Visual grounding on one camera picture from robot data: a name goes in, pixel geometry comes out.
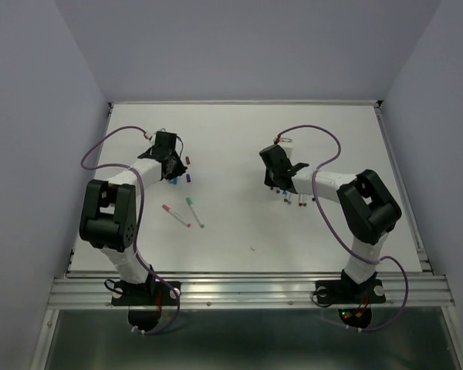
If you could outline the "light green cap marker pen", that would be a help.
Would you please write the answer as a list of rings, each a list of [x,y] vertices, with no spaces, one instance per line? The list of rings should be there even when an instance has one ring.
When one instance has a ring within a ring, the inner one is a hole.
[[[187,205],[188,205],[188,207],[189,207],[189,209],[190,209],[192,215],[194,216],[194,218],[195,218],[195,220],[196,220],[198,226],[199,226],[200,228],[204,228],[205,225],[204,225],[203,221],[201,220],[201,218],[199,217],[199,215],[198,215],[198,213],[197,213],[197,211],[196,211],[196,209],[195,209],[195,207],[194,207],[194,202],[193,202],[193,200],[192,200],[190,197],[187,197],[187,198],[186,198],[186,203],[187,203]]]

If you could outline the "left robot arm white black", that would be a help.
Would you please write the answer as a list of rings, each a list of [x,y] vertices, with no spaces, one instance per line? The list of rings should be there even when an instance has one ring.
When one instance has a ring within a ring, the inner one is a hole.
[[[146,304],[155,298],[157,286],[150,280],[154,270],[137,250],[145,190],[180,177],[187,167],[177,150],[177,144],[183,143],[179,135],[165,130],[143,135],[150,147],[133,164],[107,163],[94,168],[121,171],[108,180],[93,179],[86,185],[79,237],[104,254],[120,280],[131,284],[132,298]]]

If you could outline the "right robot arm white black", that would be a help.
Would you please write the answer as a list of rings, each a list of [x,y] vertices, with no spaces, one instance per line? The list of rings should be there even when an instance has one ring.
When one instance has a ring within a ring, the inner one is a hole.
[[[395,228],[402,210],[378,174],[364,170],[342,174],[315,170],[307,163],[293,165],[290,144],[273,144],[259,152],[265,164],[265,185],[300,196],[312,196],[340,205],[353,235],[350,255],[340,281],[341,295],[356,301],[367,292],[367,281],[376,273],[387,235]]]

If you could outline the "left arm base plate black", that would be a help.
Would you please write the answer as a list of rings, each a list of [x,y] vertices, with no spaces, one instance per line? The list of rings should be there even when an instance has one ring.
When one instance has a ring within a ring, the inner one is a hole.
[[[180,293],[180,281],[170,281],[172,288],[161,281],[153,281],[151,277],[143,284],[112,279],[106,279],[103,284],[112,294],[112,306],[128,308],[127,321],[132,332],[141,335],[160,334],[176,318],[176,315],[164,318],[163,313],[165,308],[178,310],[176,293]]]

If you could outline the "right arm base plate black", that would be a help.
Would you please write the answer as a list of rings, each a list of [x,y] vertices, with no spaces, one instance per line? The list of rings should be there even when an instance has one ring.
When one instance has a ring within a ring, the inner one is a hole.
[[[372,304],[384,304],[387,299],[379,279],[354,284],[349,281],[324,280],[315,283],[311,301],[320,308],[339,305],[338,315],[345,325],[367,329],[372,321]]]

